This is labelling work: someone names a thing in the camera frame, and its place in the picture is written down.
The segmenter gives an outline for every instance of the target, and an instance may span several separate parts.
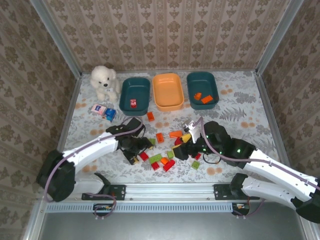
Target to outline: orange toy block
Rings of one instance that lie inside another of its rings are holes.
[[[155,120],[155,117],[154,117],[154,115],[153,115],[152,111],[148,112],[148,113],[146,114],[146,116],[148,117],[149,122],[151,122],[151,121],[154,121],[154,120]]]
[[[156,139],[158,140],[158,144],[163,143],[165,141],[162,133],[157,133],[155,136],[156,136]]]
[[[210,101],[212,101],[212,100],[213,100],[213,98],[212,98],[211,95],[206,96],[206,97],[204,97],[204,98],[201,99],[201,101],[203,102],[203,104],[207,104],[208,102],[210,102]]]
[[[197,100],[197,101],[199,101],[200,98],[201,98],[201,96],[202,96],[202,93],[201,93],[201,92],[197,92],[197,93],[194,95],[194,99]]]
[[[177,139],[177,138],[181,138],[183,135],[182,131],[172,131],[169,133],[169,136],[170,138],[173,138],[173,139]]]
[[[166,165],[168,162],[169,162],[169,159],[168,158],[166,158],[166,157],[163,157],[163,158],[161,158],[161,163],[163,164],[163,165]]]

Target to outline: patterned wallpaper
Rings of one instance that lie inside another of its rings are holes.
[[[19,239],[75,79],[29,1],[0,1],[0,239]]]
[[[289,0],[45,0],[80,68],[253,69]]]
[[[289,159],[320,176],[320,1],[305,0],[263,73]]]

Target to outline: floral tablecloth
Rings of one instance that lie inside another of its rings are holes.
[[[124,81],[130,77],[145,77],[152,81],[157,71],[147,73],[119,73],[117,77]],[[158,111],[153,90],[150,90],[149,112],[153,112],[155,121],[149,122],[147,116],[143,116],[146,126],[145,136],[156,138],[156,133],[162,133],[164,143],[156,144],[152,150],[146,153],[151,157],[156,154],[166,156],[174,145],[174,138],[169,138],[172,131],[181,130],[181,124],[187,119],[196,121],[200,116],[204,122],[216,121],[224,126],[231,137],[244,139],[261,149],[271,158],[278,160],[277,150],[268,125],[265,110],[260,99],[254,73],[252,71],[213,71],[220,100],[211,110],[194,110],[190,107],[186,78],[189,72],[178,72],[182,82],[184,93],[183,108],[178,111]],[[112,123],[101,116],[91,112],[94,104],[102,104],[116,110]],[[118,103],[108,100],[99,102],[94,89],[90,85],[90,75],[82,77],[80,93],[72,116],[71,125],[65,144],[69,150],[78,147],[105,131],[111,125],[119,125],[126,116],[119,109]],[[121,151],[106,154],[90,165],[85,166],[83,172],[99,172],[112,183],[208,183],[230,182],[235,173],[243,171],[237,167],[219,164],[207,164],[199,159],[198,170],[191,168],[194,159],[182,161],[174,159],[175,165],[165,172],[160,163],[160,168],[154,171],[149,161],[140,160],[138,164],[130,165]],[[215,162],[217,157],[208,156],[207,161]]]

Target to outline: green toy block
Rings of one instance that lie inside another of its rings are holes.
[[[198,161],[194,161],[191,165],[191,167],[195,170],[198,170],[199,166],[200,166],[200,163]]]
[[[152,143],[153,146],[156,145],[156,139],[155,138],[148,138],[148,139]]]
[[[175,155],[172,151],[167,151],[166,154],[168,156],[168,159],[173,159],[175,157]]]
[[[157,155],[154,155],[154,156],[152,156],[152,157],[149,157],[149,162],[150,162],[151,164],[153,164],[153,163],[155,163],[155,162],[159,162],[161,159],[162,159],[162,156],[161,156],[161,154],[159,153],[159,154],[157,154]]]

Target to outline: bear's ear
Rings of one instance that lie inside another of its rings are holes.
[[[116,71],[113,69],[110,69],[110,70],[111,70],[111,79],[116,79],[116,77],[117,77]]]
[[[90,78],[90,84],[94,89],[97,89],[99,87],[99,83],[97,81],[94,81],[92,77]]]

